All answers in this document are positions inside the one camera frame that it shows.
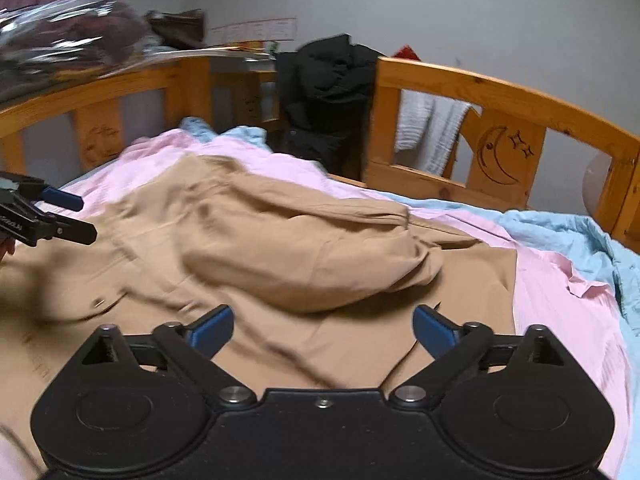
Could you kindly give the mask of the dark bag on shelf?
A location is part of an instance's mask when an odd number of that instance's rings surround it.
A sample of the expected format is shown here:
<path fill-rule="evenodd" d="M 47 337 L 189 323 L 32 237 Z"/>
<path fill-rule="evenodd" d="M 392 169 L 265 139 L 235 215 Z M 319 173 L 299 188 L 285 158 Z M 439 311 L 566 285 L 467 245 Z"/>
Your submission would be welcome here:
<path fill-rule="evenodd" d="M 202 9 L 180 13 L 152 10 L 144 18 L 166 47 L 178 50 L 204 47 L 206 14 Z"/>

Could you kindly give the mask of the tan coat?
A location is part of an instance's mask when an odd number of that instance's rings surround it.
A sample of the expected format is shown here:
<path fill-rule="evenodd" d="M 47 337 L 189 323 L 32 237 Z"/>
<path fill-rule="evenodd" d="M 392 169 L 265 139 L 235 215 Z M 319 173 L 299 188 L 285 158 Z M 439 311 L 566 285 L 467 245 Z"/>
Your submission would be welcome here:
<path fill-rule="evenodd" d="M 1 422 L 29 416 L 100 325 L 127 334 L 235 316 L 216 363 L 270 387 L 399 385 L 430 362 L 413 309 L 514 329 L 516 255 L 387 200 L 336 198 L 188 155 L 107 206 L 96 241 L 22 246 L 1 266 Z"/>

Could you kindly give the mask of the wooden bed headboard frame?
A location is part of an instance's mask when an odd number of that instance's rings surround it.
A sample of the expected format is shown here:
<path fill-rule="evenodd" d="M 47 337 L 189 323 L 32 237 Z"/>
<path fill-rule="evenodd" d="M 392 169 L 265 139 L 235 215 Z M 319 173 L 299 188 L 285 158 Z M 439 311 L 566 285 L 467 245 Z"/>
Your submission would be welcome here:
<path fill-rule="evenodd" d="M 216 72 L 213 60 L 263 60 L 246 52 L 215 50 L 212 55 L 180 55 L 131 67 L 114 75 L 93 78 L 82 84 L 49 90 L 1 110 L 1 166 L 24 174 L 27 159 L 23 133 L 47 119 L 70 115 L 76 141 L 72 159 L 90 170 L 115 158 L 125 147 L 125 116 L 122 99 L 158 91 L 162 97 L 162 127 L 175 128 L 188 116 L 213 125 L 214 92 L 231 94 L 231 118 L 235 125 L 259 126 L 268 132 L 281 129 L 279 102 L 271 99 L 268 117 L 262 114 L 262 86 L 273 84 L 272 70 Z"/>

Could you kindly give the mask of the plastic wrapped bundle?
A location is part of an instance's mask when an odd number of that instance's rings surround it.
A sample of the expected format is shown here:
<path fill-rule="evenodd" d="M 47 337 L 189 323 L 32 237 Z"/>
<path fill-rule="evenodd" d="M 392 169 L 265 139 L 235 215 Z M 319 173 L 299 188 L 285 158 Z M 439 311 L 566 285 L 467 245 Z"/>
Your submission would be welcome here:
<path fill-rule="evenodd" d="M 1 19 L 1 63 L 55 78 L 117 68 L 156 44 L 128 0 L 55 0 Z"/>

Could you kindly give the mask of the paper poster on wall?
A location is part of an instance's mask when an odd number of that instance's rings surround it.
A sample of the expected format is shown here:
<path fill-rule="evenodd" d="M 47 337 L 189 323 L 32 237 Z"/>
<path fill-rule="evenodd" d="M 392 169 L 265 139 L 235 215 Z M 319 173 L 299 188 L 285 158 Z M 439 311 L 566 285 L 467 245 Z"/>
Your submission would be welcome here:
<path fill-rule="evenodd" d="M 213 27 L 209 31 L 210 44 L 226 46 L 250 41 L 293 41 L 296 18 L 268 18 Z"/>

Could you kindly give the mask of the wooden bed rail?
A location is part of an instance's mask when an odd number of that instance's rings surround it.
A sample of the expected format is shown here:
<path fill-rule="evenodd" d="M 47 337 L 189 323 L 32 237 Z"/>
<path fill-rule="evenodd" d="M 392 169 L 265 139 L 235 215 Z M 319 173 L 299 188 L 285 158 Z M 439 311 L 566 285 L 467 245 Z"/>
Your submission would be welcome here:
<path fill-rule="evenodd" d="M 405 90 L 474 104 L 460 129 L 473 153 L 465 183 L 396 162 L 396 128 Z M 501 211 L 524 209 L 549 130 L 610 156 L 594 220 L 614 240 L 638 250 L 638 136 L 554 96 L 466 70 L 401 58 L 378 60 L 363 182 L 368 188 L 411 198 L 440 198 Z"/>

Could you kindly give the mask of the pink bed sheet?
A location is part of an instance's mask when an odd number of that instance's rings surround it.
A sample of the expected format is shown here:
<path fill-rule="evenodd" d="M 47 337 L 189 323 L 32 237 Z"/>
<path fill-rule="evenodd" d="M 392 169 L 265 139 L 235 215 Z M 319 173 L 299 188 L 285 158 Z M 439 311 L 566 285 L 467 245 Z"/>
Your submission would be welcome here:
<path fill-rule="evenodd" d="M 336 198 L 378 200 L 364 196 L 363 190 L 330 180 L 311 162 L 272 154 L 226 134 L 201 143 L 177 130 L 135 143 L 117 162 L 79 182 L 76 190 L 85 197 L 94 221 L 107 206 L 120 202 L 129 193 L 155 180 L 188 155 L 231 158 L 251 174 L 312 188 Z M 630 437 L 631 371 L 620 318 L 615 313 L 617 302 L 610 286 L 586 281 L 575 271 L 570 260 L 564 260 L 557 252 L 523 246 L 506 233 L 493 236 L 463 218 L 449 217 L 441 210 L 419 212 L 404 206 L 414 216 L 451 226 L 492 248 L 515 252 L 512 332 L 523 333 L 532 324 L 549 326 L 610 402 L 615 430 L 601 467 L 609 476 L 617 477 Z M 2 423 L 1 429 L 14 434 Z M 17 439 L 26 448 L 34 447 L 33 440 L 31 444 L 25 444 L 19 437 Z"/>

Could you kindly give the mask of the light blue blanket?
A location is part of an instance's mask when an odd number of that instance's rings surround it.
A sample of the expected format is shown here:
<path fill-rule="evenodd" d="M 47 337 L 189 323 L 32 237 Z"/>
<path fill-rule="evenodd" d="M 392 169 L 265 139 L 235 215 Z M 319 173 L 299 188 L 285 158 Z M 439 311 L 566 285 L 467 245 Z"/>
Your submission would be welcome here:
<path fill-rule="evenodd" d="M 570 260 L 588 282 L 608 284 L 617 301 L 615 313 L 625 341 L 631 369 L 632 424 L 620 479 L 639 477 L 639 256 L 603 232 L 591 218 L 536 210 L 499 212 L 446 200 L 414 200 L 389 192 L 365 190 L 364 196 L 393 200 L 412 211 L 441 210 L 461 217 L 493 236 L 509 234 L 512 240 L 542 252 L 557 252 Z"/>

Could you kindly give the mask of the black jacket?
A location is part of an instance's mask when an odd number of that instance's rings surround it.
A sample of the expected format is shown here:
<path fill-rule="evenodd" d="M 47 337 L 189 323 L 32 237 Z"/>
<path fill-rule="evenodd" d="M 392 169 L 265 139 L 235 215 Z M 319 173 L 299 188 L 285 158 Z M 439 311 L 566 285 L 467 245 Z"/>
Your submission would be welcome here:
<path fill-rule="evenodd" d="M 361 178 L 364 137 L 382 54 L 346 34 L 276 56 L 284 125 L 281 151 L 318 162 L 330 174 Z"/>

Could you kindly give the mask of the white quilted cloth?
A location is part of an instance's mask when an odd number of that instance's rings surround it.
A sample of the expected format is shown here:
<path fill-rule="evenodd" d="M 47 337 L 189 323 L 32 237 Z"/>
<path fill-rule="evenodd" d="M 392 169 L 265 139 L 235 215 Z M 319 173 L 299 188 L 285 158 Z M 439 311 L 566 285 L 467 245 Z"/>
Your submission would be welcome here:
<path fill-rule="evenodd" d="M 394 146 L 396 164 L 442 176 L 471 108 L 468 102 L 402 90 Z"/>

